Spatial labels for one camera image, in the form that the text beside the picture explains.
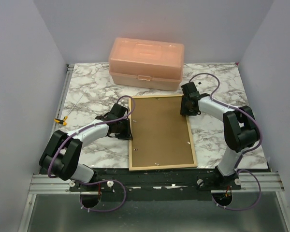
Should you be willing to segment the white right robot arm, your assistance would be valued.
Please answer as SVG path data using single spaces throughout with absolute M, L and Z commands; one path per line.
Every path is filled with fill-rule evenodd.
M 206 113 L 223 123 L 224 140 L 227 148 L 216 169 L 219 174 L 213 176 L 213 185 L 224 189 L 230 184 L 229 176 L 235 174 L 235 168 L 243 154 L 261 145 L 262 135 L 252 110 L 248 106 L 240 108 L 228 106 L 211 99 L 208 94 L 188 94 L 181 99 L 180 114 L 197 116 Z

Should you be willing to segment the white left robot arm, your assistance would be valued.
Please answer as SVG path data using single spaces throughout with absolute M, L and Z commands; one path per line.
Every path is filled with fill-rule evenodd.
M 120 140 L 132 140 L 128 109 L 115 103 L 110 112 L 95 117 L 86 126 L 70 132 L 55 131 L 39 160 L 39 166 L 61 180 L 76 180 L 87 191 L 97 187 L 94 170 L 79 163 L 82 148 L 113 134 Z

